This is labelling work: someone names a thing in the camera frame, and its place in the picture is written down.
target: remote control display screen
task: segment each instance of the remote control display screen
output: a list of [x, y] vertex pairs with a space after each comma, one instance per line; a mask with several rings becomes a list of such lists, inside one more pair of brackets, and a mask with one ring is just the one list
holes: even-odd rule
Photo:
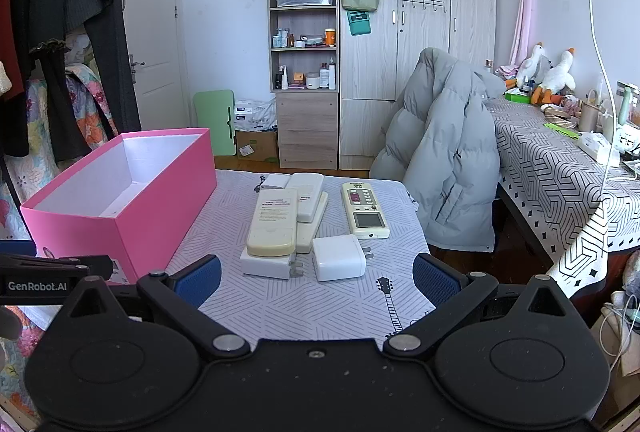
[[364, 214], [361, 212], [354, 212], [353, 216], [356, 218], [356, 224], [358, 228], [384, 228], [385, 224], [382, 221], [382, 217], [377, 212], [371, 212]]

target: metal screw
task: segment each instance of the metal screw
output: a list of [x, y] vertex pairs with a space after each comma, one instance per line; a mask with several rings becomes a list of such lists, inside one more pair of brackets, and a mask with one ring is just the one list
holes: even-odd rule
[[219, 351], [238, 351], [244, 347], [244, 338], [238, 335], [220, 335], [213, 339], [213, 346]]
[[421, 343], [420, 338], [413, 335], [396, 335], [389, 338], [389, 345], [398, 351], [414, 351]]

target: white stuffed duck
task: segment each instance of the white stuffed duck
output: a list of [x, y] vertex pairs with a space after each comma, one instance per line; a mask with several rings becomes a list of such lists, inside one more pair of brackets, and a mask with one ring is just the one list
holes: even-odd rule
[[550, 103], [551, 95], [557, 95], [565, 86], [575, 91], [575, 80], [569, 73], [574, 63], [574, 51], [574, 48], [569, 48], [562, 52], [560, 64], [548, 71], [542, 84], [533, 92], [532, 104]]
[[542, 47], [542, 43], [539, 42], [533, 47], [531, 57], [527, 58], [518, 69], [516, 75], [516, 86], [521, 87], [524, 84], [524, 79], [531, 80], [538, 72], [538, 65], [540, 59], [545, 54], [545, 49]]

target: patterned tablecloth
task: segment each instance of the patterned tablecloth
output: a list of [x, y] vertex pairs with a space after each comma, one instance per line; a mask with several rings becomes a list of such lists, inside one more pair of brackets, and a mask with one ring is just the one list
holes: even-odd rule
[[[246, 338], [337, 340], [370, 338], [382, 346], [386, 335], [407, 327], [434, 309], [414, 285], [415, 256], [428, 252], [422, 228], [406, 189], [396, 181], [369, 181], [391, 229], [388, 239], [360, 241], [372, 259], [359, 279], [318, 282], [312, 254], [298, 254], [304, 275], [289, 281], [242, 275], [244, 249], [257, 201], [257, 186], [265, 176], [219, 170], [218, 187], [187, 233], [167, 268], [176, 271], [207, 253], [222, 262], [222, 282], [200, 307], [203, 313]], [[362, 181], [325, 177], [329, 194], [318, 237], [349, 233], [340, 197], [343, 183]], [[385, 295], [377, 280], [389, 279]]]
[[607, 274], [607, 252], [640, 245], [640, 181], [604, 166], [576, 140], [544, 127], [539, 108], [497, 99], [494, 116], [500, 183], [555, 265], [550, 274], [567, 296]]

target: pink box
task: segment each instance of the pink box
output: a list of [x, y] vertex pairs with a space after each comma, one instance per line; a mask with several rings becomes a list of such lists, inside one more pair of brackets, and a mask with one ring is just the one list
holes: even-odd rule
[[127, 133], [65, 170], [21, 210], [38, 255], [44, 248], [56, 257], [109, 255], [111, 280], [133, 284], [166, 268], [216, 185], [208, 129]]

